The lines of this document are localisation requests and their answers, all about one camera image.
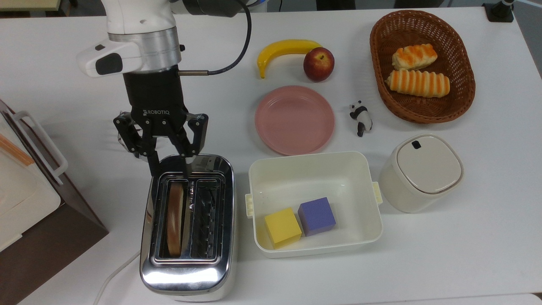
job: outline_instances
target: toy panda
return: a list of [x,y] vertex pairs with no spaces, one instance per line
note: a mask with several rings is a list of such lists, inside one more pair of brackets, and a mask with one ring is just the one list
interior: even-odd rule
[[365,130],[372,129],[372,119],[369,117],[369,112],[365,106],[362,106],[362,101],[358,101],[350,105],[350,117],[358,121],[358,137],[363,137]]

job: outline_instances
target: white canister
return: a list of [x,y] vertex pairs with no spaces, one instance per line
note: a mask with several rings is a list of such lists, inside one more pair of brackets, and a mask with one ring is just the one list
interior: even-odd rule
[[401,143],[386,161],[378,183],[396,209],[415,213],[463,180],[463,163],[443,139],[418,135]]

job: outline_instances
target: wicker basket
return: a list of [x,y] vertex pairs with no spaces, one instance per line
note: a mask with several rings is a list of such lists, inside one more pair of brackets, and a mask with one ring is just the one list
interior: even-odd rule
[[[398,48],[431,43],[438,58],[422,71],[443,73],[450,79],[450,93],[423,98],[389,90],[384,83]],[[371,55],[378,91],[386,107],[401,119],[421,124],[443,123],[465,113],[474,99],[474,74],[457,32],[445,21],[424,11],[401,10],[382,17],[371,32]]]

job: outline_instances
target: stainless steel toaster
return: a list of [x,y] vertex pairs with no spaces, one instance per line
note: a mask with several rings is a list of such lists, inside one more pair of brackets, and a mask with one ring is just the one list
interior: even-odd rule
[[163,159],[163,173],[151,181],[141,279],[175,300],[219,300],[233,286],[237,262],[234,173],[226,159],[198,155],[185,177],[182,162]]

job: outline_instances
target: pastry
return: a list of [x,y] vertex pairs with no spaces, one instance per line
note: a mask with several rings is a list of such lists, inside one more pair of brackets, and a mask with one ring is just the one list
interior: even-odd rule
[[397,49],[391,56],[391,64],[395,70],[418,70],[431,65],[437,59],[437,53],[430,44],[408,46]]
[[386,84],[393,91],[419,97],[443,97],[450,92],[450,80],[435,72],[392,71]]

